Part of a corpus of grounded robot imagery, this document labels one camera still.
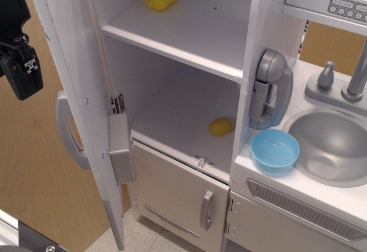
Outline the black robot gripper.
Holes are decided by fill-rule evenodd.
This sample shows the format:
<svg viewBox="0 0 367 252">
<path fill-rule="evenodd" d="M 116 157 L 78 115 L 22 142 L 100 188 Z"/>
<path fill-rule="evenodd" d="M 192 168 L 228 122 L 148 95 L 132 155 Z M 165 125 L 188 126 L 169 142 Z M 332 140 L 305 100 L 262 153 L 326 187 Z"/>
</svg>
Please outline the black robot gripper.
<svg viewBox="0 0 367 252">
<path fill-rule="evenodd" d="M 36 51 L 22 31 L 30 18 L 25 0 L 1 0 L 1 77 L 7 78 L 18 100 L 44 86 Z"/>
</svg>

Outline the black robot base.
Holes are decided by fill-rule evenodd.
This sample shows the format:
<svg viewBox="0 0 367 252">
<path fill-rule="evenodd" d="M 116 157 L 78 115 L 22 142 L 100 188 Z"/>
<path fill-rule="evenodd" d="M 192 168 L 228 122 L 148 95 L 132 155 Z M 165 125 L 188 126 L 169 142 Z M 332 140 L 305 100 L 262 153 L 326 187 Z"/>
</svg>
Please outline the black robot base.
<svg viewBox="0 0 367 252">
<path fill-rule="evenodd" d="M 24 222 L 16 224 L 1 221 L 1 251 L 68 251 Z"/>
</svg>

